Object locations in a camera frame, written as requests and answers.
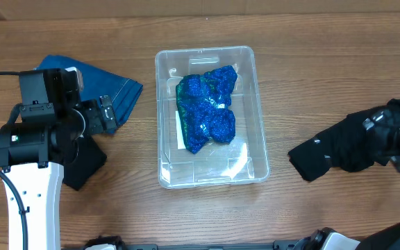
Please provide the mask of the black taped cloth bundle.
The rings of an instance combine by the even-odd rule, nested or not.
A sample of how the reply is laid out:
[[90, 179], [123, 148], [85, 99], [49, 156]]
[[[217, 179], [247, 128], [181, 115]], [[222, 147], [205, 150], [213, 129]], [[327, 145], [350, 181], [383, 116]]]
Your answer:
[[[391, 99], [377, 107], [400, 108], [400, 99]], [[290, 150], [290, 162], [301, 177], [311, 182], [332, 167], [339, 167], [346, 172], [360, 172], [376, 163], [382, 166], [392, 163], [373, 155], [363, 126], [374, 108], [348, 114], [342, 121]]]

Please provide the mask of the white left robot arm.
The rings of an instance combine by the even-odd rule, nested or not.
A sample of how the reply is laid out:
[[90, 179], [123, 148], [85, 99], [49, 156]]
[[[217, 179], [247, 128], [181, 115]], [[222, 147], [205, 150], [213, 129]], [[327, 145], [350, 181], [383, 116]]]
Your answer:
[[22, 102], [0, 129], [0, 174], [9, 214], [10, 249], [60, 249], [60, 191], [77, 188], [106, 162], [89, 120], [96, 100], [81, 101], [75, 67], [20, 72]]

